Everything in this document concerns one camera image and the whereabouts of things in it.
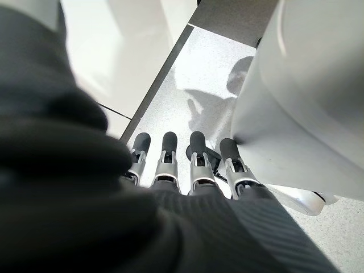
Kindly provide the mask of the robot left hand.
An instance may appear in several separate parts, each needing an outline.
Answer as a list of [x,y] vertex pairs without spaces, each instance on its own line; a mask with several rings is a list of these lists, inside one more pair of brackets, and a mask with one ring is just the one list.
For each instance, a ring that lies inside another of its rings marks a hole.
[[66,37],[59,1],[1,2],[2,272],[336,272],[262,186],[136,186]]

